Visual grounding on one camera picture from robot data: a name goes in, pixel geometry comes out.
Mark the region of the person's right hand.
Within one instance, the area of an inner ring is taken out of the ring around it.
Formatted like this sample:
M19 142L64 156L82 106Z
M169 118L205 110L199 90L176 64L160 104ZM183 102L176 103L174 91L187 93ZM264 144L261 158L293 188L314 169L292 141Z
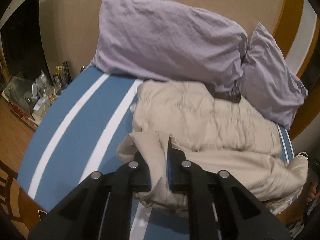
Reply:
M308 195L306 198L307 203L310 203L311 201L319 198L320 192L317 189L317 186L318 183L314 180L310 185L310 190L308 191Z

